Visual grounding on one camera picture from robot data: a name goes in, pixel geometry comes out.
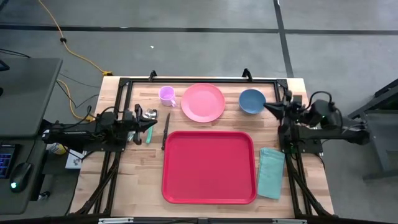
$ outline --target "butcher block tabletop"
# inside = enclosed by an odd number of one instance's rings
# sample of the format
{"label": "butcher block tabletop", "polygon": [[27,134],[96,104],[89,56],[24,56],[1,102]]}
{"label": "butcher block tabletop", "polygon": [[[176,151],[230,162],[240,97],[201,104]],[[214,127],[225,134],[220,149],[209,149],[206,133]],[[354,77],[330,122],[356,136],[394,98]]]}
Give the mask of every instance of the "butcher block tabletop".
{"label": "butcher block tabletop", "polygon": [[[120,77],[104,77],[96,105],[96,113],[114,106]],[[288,78],[289,90],[294,95],[302,95],[303,103],[308,104],[304,80]],[[174,87],[178,106],[162,106],[159,89],[164,85]],[[224,94],[226,105],[224,113],[210,123],[197,123],[187,118],[181,110],[180,102],[184,91],[193,83],[134,83],[130,110],[139,103],[144,111],[155,108],[158,123],[154,126],[152,141],[145,143],[146,133],[141,134],[142,144],[129,142],[122,153],[112,207],[112,217],[211,217],[211,218],[293,218],[294,211],[290,196],[289,180],[285,167],[282,193],[279,200],[257,196],[248,205],[186,205],[168,203],[162,196],[162,171],[164,152],[161,150],[163,131],[167,114],[170,112],[169,134],[174,131],[244,131],[254,143],[256,169],[262,147],[279,149],[277,127],[279,122],[267,110],[257,115],[244,114],[239,109],[238,98],[243,90],[250,88],[261,91],[267,102],[275,102],[274,86],[257,83],[215,83]],[[122,97],[121,107],[126,91]],[[75,212],[89,199],[100,180],[103,165],[103,152],[94,152],[82,164],[75,196],[70,212]],[[324,208],[333,213],[326,174],[320,158],[303,154],[303,165],[308,188]],[[304,210],[302,193],[297,186],[300,207]],[[104,191],[103,203],[106,204]]]}

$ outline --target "pink cup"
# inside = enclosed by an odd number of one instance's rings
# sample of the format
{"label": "pink cup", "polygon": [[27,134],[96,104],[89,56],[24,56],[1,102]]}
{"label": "pink cup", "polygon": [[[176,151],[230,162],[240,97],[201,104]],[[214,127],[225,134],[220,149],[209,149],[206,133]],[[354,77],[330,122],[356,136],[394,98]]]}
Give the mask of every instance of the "pink cup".
{"label": "pink cup", "polygon": [[175,102],[175,92],[173,87],[171,86],[163,86],[162,88],[160,88],[159,98],[164,106],[177,106]]}

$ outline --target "keyboard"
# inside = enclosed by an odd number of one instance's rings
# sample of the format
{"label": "keyboard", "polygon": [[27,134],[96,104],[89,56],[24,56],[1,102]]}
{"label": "keyboard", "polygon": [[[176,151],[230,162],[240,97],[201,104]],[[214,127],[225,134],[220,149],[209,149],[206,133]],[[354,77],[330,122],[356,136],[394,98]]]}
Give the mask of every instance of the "keyboard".
{"label": "keyboard", "polygon": [[0,145],[0,179],[7,179],[11,172],[18,149],[17,144]]}

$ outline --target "blue bowl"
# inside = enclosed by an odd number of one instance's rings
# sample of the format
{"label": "blue bowl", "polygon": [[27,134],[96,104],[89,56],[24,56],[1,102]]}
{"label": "blue bowl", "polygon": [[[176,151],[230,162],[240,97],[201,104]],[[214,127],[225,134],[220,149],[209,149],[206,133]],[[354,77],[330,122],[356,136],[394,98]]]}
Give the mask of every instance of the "blue bowl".
{"label": "blue bowl", "polygon": [[244,90],[239,96],[239,106],[248,114],[258,114],[264,109],[266,97],[258,90]]}

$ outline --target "floor tile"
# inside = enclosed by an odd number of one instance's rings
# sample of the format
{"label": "floor tile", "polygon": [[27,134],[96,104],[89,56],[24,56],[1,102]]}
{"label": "floor tile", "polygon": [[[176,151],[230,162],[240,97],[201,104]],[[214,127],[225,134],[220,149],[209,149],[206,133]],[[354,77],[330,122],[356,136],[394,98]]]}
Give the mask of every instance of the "floor tile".
{"label": "floor tile", "polygon": [[395,0],[280,0],[286,29],[397,30]]}
{"label": "floor tile", "polygon": [[[307,93],[329,91],[344,115],[367,102],[375,91],[397,78],[398,40],[392,36],[287,36],[295,77]],[[321,94],[315,98],[327,99]],[[364,182],[379,171],[370,144],[346,141],[324,144],[326,176],[335,213],[345,218],[396,221],[398,178]]]}
{"label": "floor tile", "polygon": [[[197,34],[136,32],[64,32],[69,47],[114,75],[240,77],[250,69],[255,77],[286,77],[277,34]],[[92,65],[70,54],[59,41],[58,32],[0,30],[0,46],[31,57],[63,58],[61,72],[90,85],[101,85],[102,74]],[[86,88],[64,77],[72,98],[79,104],[97,88]],[[96,100],[88,104],[95,107]],[[84,115],[84,104],[77,113]],[[45,118],[75,122],[67,98],[55,86]]]}
{"label": "floor tile", "polygon": [[[276,28],[272,0],[43,0],[60,25]],[[36,0],[12,0],[0,22],[53,24]]]}

